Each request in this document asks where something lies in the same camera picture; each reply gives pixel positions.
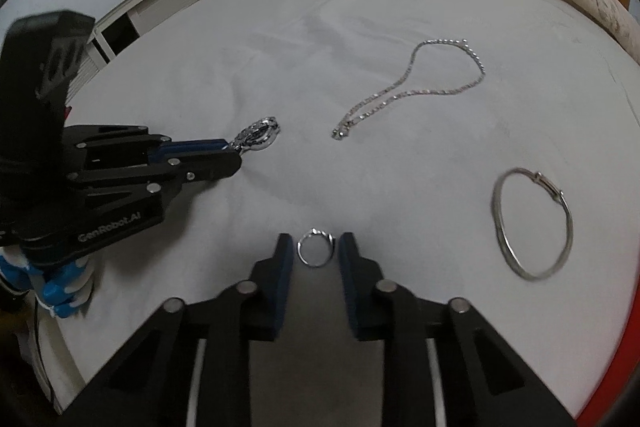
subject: black bracket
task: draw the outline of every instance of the black bracket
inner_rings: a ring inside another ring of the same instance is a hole
[[[353,234],[338,242],[354,336],[385,341],[382,427],[435,427],[434,339],[449,427],[575,427],[571,415],[494,328],[463,298],[440,304],[383,278]],[[196,427],[250,427],[249,341],[282,327],[293,241],[210,301],[165,301],[69,406],[60,427],[182,427],[194,358],[206,339]]]
[[[17,20],[0,55],[0,246],[51,270],[164,219],[183,183],[235,174],[226,140],[172,142],[144,126],[64,127],[69,82],[94,20]]]

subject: jewelry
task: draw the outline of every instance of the jewelry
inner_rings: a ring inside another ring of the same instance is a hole
[[[426,46],[427,44],[445,44],[447,46],[455,46],[461,49],[467,55],[469,55],[469,57],[471,57],[473,61],[476,63],[476,66],[478,66],[480,70],[480,76],[478,77],[477,80],[470,82],[468,84],[465,84],[464,86],[457,87],[456,89],[414,89],[411,91],[399,92],[396,95],[390,96],[388,99],[378,104],[373,109],[368,110],[367,112],[364,112],[363,114],[357,116],[356,118],[351,118],[356,113],[357,110],[363,108],[365,105],[373,102],[377,98],[380,98],[381,96],[388,93],[389,91],[396,89],[396,87],[399,87],[402,84],[404,84],[404,81],[409,77],[412,69],[414,68],[415,55],[417,55],[418,50],[420,50],[421,47]],[[483,80],[484,80],[484,65],[480,61],[480,58],[478,58],[478,56],[474,53],[474,51],[469,47],[465,39],[462,39],[461,41],[453,41],[453,40],[447,40],[447,39],[432,39],[429,41],[420,42],[411,53],[411,58],[409,59],[409,65],[407,66],[406,71],[404,72],[404,75],[401,76],[399,80],[396,80],[389,87],[385,87],[385,89],[383,89],[382,91],[379,91],[376,94],[372,94],[369,98],[365,98],[365,100],[362,100],[362,102],[358,102],[356,105],[351,107],[349,112],[345,114],[344,117],[342,117],[342,120],[338,122],[338,125],[332,131],[331,136],[335,140],[341,140],[343,138],[346,138],[347,136],[349,136],[349,131],[351,130],[352,127],[355,127],[362,120],[369,118],[371,115],[376,114],[379,110],[384,109],[390,103],[395,102],[396,100],[400,100],[401,98],[405,98],[408,96],[415,96],[417,94],[440,94],[440,95],[460,94],[461,92],[464,92],[467,89],[471,89],[472,87],[477,86]]]
[[[318,264],[310,263],[302,255],[302,244],[307,239],[309,239],[309,237],[312,237],[313,235],[319,235],[319,236],[323,237],[324,240],[326,241],[327,245],[329,245],[329,255],[327,256],[326,259],[324,259],[324,261],[322,261],[321,263],[318,263]],[[328,232],[323,232],[322,230],[311,229],[308,232],[306,232],[305,235],[302,236],[302,238],[300,238],[300,241],[298,241],[298,257],[300,258],[300,261],[302,261],[304,264],[306,264],[309,268],[321,268],[322,266],[325,266],[333,258],[334,250],[335,250],[335,238],[334,238],[334,236],[331,235]]]
[[[512,174],[524,174],[536,185],[540,185],[549,193],[551,198],[557,204],[562,206],[564,213],[566,214],[566,242],[564,244],[564,248],[551,268],[537,274],[524,269],[504,234],[504,220],[502,218],[502,186],[504,185],[504,181]],[[554,273],[558,272],[562,266],[564,266],[564,263],[566,263],[569,258],[569,253],[571,252],[571,247],[574,243],[574,219],[566,204],[562,190],[557,188],[551,181],[549,181],[548,178],[546,178],[546,176],[542,175],[540,172],[531,172],[521,167],[516,167],[505,172],[505,174],[500,176],[498,181],[495,182],[494,195],[491,201],[491,210],[492,214],[494,214],[495,232],[498,237],[500,250],[502,250],[502,254],[505,261],[507,261],[509,268],[511,268],[518,276],[527,281],[541,281],[551,277]]]
[[[242,129],[229,147],[235,149],[240,155],[247,151],[261,151],[270,146],[280,133],[280,124],[272,116],[262,118]]]

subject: cable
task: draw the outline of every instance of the cable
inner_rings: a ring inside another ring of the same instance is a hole
[[[44,360],[42,358],[42,348],[40,347],[40,327],[38,323],[38,309],[40,305],[38,302],[35,303],[35,308],[33,310],[33,336],[36,341],[36,351],[38,352],[38,359],[40,360],[40,367],[42,368],[42,374],[44,375],[45,380],[47,381],[47,386],[49,387],[49,402],[52,407],[55,407],[56,395],[53,392],[53,386],[49,377],[47,376],[47,369],[44,367]]]

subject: silver pendant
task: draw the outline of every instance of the silver pendant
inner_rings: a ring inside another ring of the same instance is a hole
[[[238,154],[244,154],[247,151],[261,151],[267,149],[274,142],[278,133],[280,133],[280,124],[274,117],[268,116],[242,129],[229,144],[229,147],[235,149]]]

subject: necklace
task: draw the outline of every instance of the necklace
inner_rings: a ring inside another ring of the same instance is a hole
[[[368,105],[374,100],[377,100],[381,96],[387,94],[389,91],[392,91],[396,89],[396,87],[399,87],[402,84],[404,84],[404,81],[406,81],[407,78],[409,78],[409,75],[411,74],[411,71],[414,68],[415,55],[418,54],[418,51],[420,50],[421,47],[426,46],[427,44],[445,44],[447,46],[455,46],[456,48],[461,49],[467,55],[469,55],[469,57],[471,57],[473,61],[476,63],[476,66],[478,66],[480,70],[480,76],[478,76],[478,78],[473,82],[465,84],[464,86],[457,87],[455,89],[414,89],[410,91],[399,92],[398,94],[390,96],[384,102],[379,103],[373,109],[363,112],[361,115],[356,116],[355,118],[351,118],[353,117],[353,115],[356,114],[358,110],[363,108],[365,105]],[[384,109],[390,103],[395,102],[396,100],[400,100],[401,98],[405,98],[408,96],[415,96],[417,94],[441,94],[441,95],[460,94],[461,92],[464,92],[467,89],[471,89],[472,87],[477,86],[483,80],[484,80],[484,66],[480,61],[480,58],[478,58],[478,56],[474,53],[474,51],[469,47],[465,39],[462,39],[461,41],[453,41],[453,40],[447,40],[447,39],[432,39],[429,41],[422,41],[412,51],[411,58],[409,59],[409,65],[407,66],[406,71],[404,72],[404,75],[401,76],[398,80],[396,80],[390,86],[385,87],[385,89],[383,89],[382,91],[379,91],[376,94],[372,94],[369,98],[365,98],[364,100],[362,100],[362,102],[358,102],[356,105],[351,107],[349,112],[345,114],[344,117],[342,117],[342,120],[338,122],[338,125],[332,131],[331,136],[335,140],[341,140],[343,138],[346,138],[347,136],[349,136],[349,131],[351,130],[352,127],[355,127],[357,124],[359,124],[366,118],[369,118],[370,116],[376,114],[378,111]]]

